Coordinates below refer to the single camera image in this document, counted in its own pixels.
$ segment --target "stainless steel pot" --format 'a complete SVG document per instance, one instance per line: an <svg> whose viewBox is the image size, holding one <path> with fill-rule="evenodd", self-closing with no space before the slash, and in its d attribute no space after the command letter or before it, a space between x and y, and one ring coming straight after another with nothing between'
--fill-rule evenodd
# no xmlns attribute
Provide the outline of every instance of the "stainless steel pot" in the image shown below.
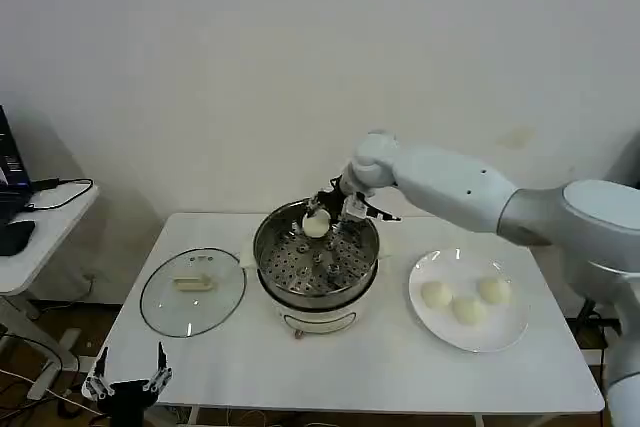
<svg viewBox="0 0 640 427"><path fill-rule="evenodd" d="M348 306L377 274L380 238L373 222L339 222L323 238L301 228L307 200L284 205L260 225L253 255L264 289L286 307L327 312Z"/></svg>

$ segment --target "laptop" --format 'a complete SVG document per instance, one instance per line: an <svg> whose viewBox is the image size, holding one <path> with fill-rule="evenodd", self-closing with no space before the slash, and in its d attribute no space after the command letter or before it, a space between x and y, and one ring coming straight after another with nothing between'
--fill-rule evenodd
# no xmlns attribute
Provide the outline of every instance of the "laptop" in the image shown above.
<svg viewBox="0 0 640 427"><path fill-rule="evenodd" d="M33 195L9 121L0 106L0 227L8 224Z"/></svg>

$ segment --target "computer mouse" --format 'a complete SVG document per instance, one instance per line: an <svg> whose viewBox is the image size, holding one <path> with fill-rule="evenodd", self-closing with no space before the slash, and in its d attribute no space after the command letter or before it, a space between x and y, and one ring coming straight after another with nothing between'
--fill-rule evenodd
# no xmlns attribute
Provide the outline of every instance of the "computer mouse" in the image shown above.
<svg viewBox="0 0 640 427"><path fill-rule="evenodd" d="M0 227L0 256L10 257L22 252L31 238L36 223L23 220Z"/></svg>

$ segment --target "pot handle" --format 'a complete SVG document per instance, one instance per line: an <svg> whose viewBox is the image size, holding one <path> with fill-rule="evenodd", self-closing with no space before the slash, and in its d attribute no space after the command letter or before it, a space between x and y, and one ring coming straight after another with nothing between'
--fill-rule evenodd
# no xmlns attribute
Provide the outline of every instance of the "pot handle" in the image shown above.
<svg viewBox="0 0 640 427"><path fill-rule="evenodd" d="M240 267L243 269L258 269L258 262L253 256L253 237L249 237L242 244L242 250L240 250Z"/></svg>

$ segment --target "steamed bun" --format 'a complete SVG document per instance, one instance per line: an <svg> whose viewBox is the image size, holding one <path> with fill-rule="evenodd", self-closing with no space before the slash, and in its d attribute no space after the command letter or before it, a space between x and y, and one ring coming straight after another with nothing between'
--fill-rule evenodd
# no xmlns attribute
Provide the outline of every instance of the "steamed bun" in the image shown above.
<svg viewBox="0 0 640 427"><path fill-rule="evenodd" d="M457 297L451 307L453 315L463 325L478 325L487 318L487 308L475 297Z"/></svg>
<svg viewBox="0 0 640 427"><path fill-rule="evenodd" d="M441 309L451 303L453 293L443 282L425 282L422 285L422 299L430 309Z"/></svg>
<svg viewBox="0 0 640 427"><path fill-rule="evenodd" d="M485 277L478 281L480 297L489 304L506 304L511 300L511 286L501 277Z"/></svg>

